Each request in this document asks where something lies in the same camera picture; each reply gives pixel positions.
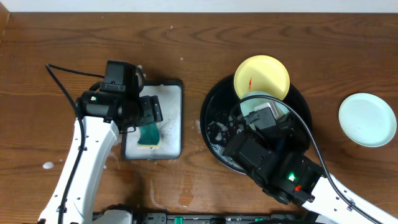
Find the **green yellow sponge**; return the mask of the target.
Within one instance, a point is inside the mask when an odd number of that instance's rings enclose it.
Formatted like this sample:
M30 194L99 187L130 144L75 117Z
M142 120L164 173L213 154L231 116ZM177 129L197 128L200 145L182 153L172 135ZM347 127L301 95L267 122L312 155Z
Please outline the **green yellow sponge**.
M138 147L157 149L160 146L161 137L157 123L140 126L139 131Z

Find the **light blue plate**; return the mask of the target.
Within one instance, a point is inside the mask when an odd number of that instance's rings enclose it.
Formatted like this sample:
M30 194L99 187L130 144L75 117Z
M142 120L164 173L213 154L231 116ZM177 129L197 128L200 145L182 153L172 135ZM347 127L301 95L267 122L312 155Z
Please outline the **light blue plate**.
M246 93L243 98L242 98L242 102L240 102L239 104L239 108L242 112L242 120L244 121L244 123L246 124L244 117L247 116L250 112L254 111L254 108L262 105L264 103L275 103L276 107L277 107L277 111L279 114L279 117L277 119L278 121L285 121L290 113L289 109L284 106L283 104L275 101L272 98L272 95L265 93L263 91L253 91L250 93Z

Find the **yellow plate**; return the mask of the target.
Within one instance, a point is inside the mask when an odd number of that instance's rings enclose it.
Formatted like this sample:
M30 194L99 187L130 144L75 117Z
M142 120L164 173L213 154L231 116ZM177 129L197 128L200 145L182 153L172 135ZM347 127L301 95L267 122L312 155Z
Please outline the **yellow plate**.
M256 55L239 65L233 83L239 98L253 91L261 91L283 100L289 92L290 77L285 66L276 58Z

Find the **white plate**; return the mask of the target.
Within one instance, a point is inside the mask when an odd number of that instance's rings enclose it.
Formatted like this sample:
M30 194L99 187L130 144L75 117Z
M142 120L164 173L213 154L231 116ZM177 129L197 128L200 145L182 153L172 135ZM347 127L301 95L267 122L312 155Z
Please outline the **white plate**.
M365 147L384 146L397 131L392 108L370 93L355 93L345 98L338 110L338 121L353 142Z

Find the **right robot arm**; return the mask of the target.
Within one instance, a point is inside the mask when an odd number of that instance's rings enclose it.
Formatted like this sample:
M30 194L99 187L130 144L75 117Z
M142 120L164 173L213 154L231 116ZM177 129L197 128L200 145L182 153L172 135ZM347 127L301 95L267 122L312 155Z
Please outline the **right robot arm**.
M396 217L350 191L284 140L267 142L242 132L223 154L280 203L294 203L335 223L397 223Z

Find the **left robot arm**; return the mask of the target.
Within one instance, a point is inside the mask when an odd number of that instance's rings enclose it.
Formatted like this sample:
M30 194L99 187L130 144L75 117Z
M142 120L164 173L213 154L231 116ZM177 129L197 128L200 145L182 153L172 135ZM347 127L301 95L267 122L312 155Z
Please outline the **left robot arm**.
M93 207L104 165L119 132L162 121L157 96L85 91L73 103L73 141L58 184L39 223L133 223L134 214L115 205L98 218Z

